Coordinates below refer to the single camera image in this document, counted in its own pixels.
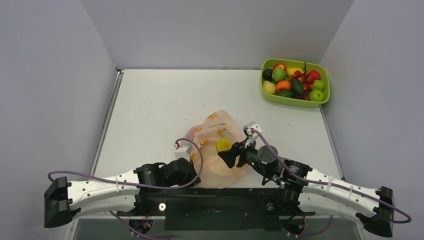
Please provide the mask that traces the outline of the translucent orange plastic bag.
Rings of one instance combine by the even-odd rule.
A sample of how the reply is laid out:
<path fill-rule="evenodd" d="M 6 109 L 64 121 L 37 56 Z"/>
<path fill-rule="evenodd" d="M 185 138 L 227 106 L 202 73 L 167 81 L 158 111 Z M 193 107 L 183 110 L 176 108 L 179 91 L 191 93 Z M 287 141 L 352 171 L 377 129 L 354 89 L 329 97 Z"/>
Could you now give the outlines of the translucent orange plastic bag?
<path fill-rule="evenodd" d="M 245 139 L 242 131 L 225 110 L 209 115 L 202 124 L 193 126 L 184 136 L 194 141 L 203 155 L 203 167 L 200 173 L 200 188 L 223 189 L 234 184 L 248 167 L 229 168 L 218 156 L 216 142 L 227 139 L 231 144 Z"/>

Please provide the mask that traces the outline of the dark green avocado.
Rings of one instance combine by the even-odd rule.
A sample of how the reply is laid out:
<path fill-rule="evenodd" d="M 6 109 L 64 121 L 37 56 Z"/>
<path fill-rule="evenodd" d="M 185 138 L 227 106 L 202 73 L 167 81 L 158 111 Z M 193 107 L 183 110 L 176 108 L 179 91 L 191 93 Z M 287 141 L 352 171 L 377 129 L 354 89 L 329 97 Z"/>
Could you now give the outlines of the dark green avocado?
<path fill-rule="evenodd" d="M 299 79 L 294 79 L 291 83 L 291 90 L 294 94 L 302 95 L 304 93 L 304 85 Z"/>

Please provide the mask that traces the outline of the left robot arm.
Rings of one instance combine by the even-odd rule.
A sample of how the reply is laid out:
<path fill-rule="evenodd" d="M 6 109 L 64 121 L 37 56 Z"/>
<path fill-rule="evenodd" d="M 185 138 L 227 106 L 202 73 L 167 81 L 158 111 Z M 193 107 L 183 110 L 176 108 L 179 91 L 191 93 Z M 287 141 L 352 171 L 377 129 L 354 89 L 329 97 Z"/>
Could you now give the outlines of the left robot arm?
<path fill-rule="evenodd" d="M 149 201 L 139 194 L 194 187 L 201 182 L 192 161 L 185 158 L 170 163 L 144 164 L 112 177 L 88 176 L 85 181 L 56 179 L 48 175 L 50 186 L 44 192 L 45 228 L 56 228 L 73 219 L 108 211 L 143 215 Z"/>

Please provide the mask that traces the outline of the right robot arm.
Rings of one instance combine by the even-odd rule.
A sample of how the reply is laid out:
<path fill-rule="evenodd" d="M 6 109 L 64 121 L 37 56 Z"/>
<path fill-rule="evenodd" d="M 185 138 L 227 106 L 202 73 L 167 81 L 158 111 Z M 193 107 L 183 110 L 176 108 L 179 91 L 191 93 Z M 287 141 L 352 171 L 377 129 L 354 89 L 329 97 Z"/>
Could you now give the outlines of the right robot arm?
<path fill-rule="evenodd" d="M 271 145 L 256 149 L 255 143 L 229 143 L 223 139 L 215 148 L 228 167 L 249 165 L 265 182 L 282 187 L 286 193 L 282 207 L 287 213 L 300 210 L 338 216 L 361 224 L 374 235 L 393 237 L 392 189 L 361 187 L 335 179 L 307 164 L 278 156 Z"/>

